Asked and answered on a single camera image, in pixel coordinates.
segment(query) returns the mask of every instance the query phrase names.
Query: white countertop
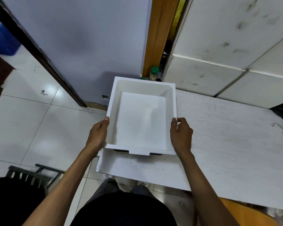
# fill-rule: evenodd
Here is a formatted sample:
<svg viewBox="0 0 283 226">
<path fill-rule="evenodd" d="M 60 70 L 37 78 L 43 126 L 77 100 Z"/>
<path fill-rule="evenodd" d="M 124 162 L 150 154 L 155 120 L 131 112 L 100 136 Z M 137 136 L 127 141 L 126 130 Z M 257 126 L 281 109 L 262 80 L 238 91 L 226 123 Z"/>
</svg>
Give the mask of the white countertop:
<svg viewBox="0 0 283 226">
<path fill-rule="evenodd" d="M 271 110 L 176 90 L 177 117 L 194 130 L 191 151 L 219 197 L 283 209 L 283 119 Z M 177 156 L 103 149 L 97 171 L 190 190 Z"/>
</svg>

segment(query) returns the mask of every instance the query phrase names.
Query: shoe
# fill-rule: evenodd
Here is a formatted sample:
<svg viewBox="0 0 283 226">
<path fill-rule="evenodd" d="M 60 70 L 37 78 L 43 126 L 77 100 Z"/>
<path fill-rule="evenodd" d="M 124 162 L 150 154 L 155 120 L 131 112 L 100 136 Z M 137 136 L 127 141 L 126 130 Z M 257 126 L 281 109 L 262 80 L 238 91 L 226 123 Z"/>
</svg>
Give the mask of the shoe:
<svg viewBox="0 0 283 226">
<path fill-rule="evenodd" d="M 146 186 L 147 188 L 149 188 L 149 187 L 150 187 L 149 182 L 142 182 L 142 181 L 138 181 L 138 182 L 137 182 L 137 185 L 143 185 L 143 186 Z"/>
<path fill-rule="evenodd" d="M 114 176 L 109 174 L 102 174 L 102 183 L 108 178 L 114 179 Z"/>
</svg>

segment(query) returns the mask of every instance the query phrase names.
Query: spice jar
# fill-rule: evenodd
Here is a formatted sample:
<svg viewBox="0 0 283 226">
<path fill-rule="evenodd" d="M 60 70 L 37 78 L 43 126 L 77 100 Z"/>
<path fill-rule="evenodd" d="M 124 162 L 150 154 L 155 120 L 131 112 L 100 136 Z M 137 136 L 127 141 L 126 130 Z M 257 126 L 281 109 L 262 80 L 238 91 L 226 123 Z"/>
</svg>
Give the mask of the spice jar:
<svg viewBox="0 0 283 226">
<path fill-rule="evenodd" d="M 150 80 L 156 81 L 158 73 L 159 73 L 159 68 L 156 66 L 152 67 L 150 71 Z"/>
</svg>

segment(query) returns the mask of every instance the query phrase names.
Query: green bottle cap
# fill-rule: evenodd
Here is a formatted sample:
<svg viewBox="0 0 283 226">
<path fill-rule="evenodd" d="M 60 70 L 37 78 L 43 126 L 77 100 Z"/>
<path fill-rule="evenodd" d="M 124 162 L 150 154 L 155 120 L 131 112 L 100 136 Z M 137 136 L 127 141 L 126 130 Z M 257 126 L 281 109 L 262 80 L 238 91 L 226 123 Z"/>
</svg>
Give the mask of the green bottle cap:
<svg viewBox="0 0 283 226">
<path fill-rule="evenodd" d="M 151 68 L 151 74 L 152 75 L 157 75 L 159 73 L 159 68 L 154 66 Z"/>
</svg>

